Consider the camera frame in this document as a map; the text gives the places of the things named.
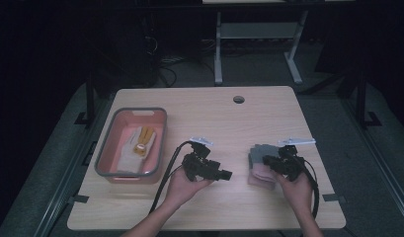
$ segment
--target plastic tray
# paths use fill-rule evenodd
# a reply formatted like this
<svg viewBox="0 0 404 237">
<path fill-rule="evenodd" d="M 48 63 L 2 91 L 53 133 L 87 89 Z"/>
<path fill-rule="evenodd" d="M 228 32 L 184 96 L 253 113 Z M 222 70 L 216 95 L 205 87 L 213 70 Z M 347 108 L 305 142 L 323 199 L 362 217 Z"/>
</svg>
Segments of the plastic tray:
<svg viewBox="0 0 404 237">
<path fill-rule="evenodd" d="M 151 126 L 155 140 L 138 172 L 118 171 L 121 149 L 140 126 Z M 115 184 L 153 184 L 161 178 L 167 113 L 162 108 L 122 108 L 115 112 L 98 154 L 95 170 Z"/>
</svg>

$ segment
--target hand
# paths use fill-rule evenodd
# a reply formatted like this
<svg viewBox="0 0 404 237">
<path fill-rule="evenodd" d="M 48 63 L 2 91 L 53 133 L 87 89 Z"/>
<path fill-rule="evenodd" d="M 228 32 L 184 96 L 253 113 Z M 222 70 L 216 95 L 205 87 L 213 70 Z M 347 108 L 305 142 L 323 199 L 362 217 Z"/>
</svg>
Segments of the hand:
<svg viewBox="0 0 404 237">
<path fill-rule="evenodd" d="M 284 197 L 287 199 L 291 208 L 297 211 L 311 211 L 312 187 L 305 173 L 300 173 L 294 181 L 289 181 L 283 175 L 276 173 L 274 175 L 283 188 Z"/>
<path fill-rule="evenodd" d="M 184 168 L 179 168 L 171 177 L 170 185 L 168 186 L 167 195 L 163 204 L 168 204 L 179 208 L 182 204 L 190 200 L 199 190 L 213 183 L 210 180 L 191 182 Z"/>
</svg>

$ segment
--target forearm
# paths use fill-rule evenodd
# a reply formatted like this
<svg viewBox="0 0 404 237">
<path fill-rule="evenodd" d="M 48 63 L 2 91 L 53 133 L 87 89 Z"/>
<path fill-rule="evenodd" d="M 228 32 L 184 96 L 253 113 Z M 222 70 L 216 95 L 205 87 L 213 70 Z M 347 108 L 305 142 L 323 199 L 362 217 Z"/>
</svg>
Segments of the forearm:
<svg viewBox="0 0 404 237">
<path fill-rule="evenodd" d="M 312 216 L 310 210 L 296 210 L 294 212 L 304 237 L 323 237 L 321 229 Z"/>
<path fill-rule="evenodd" d="M 177 207 L 162 203 L 133 228 L 125 232 L 122 237 L 151 237 L 156 236 L 165 222 L 174 214 Z"/>
</svg>

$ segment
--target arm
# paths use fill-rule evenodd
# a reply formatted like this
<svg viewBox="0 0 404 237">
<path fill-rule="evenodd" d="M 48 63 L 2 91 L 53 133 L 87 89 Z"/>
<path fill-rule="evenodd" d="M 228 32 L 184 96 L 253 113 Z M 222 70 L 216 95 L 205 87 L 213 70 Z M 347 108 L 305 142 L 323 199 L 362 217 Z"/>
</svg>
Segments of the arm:
<svg viewBox="0 0 404 237">
<path fill-rule="evenodd" d="M 167 195 L 162 204 L 122 236 L 156 236 L 165 222 L 182 204 L 186 203 L 199 190 L 210 185 L 212 182 L 208 180 L 191 182 L 187 178 L 184 169 L 178 169 L 171 177 Z"/>
<path fill-rule="evenodd" d="M 311 213 L 312 188 L 304 173 L 293 182 L 274 172 L 302 229 L 303 236 L 324 236 Z"/>
</svg>

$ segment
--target table hole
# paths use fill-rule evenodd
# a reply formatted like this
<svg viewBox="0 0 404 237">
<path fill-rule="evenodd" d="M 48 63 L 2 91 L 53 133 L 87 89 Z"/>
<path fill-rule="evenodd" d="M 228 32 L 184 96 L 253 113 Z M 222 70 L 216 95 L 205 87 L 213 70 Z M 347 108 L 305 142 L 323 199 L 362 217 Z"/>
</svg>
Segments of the table hole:
<svg viewBox="0 0 404 237">
<path fill-rule="evenodd" d="M 236 96 L 233 98 L 233 102 L 235 102 L 236 104 L 242 104 L 245 102 L 245 98 L 241 96 Z"/>
</svg>

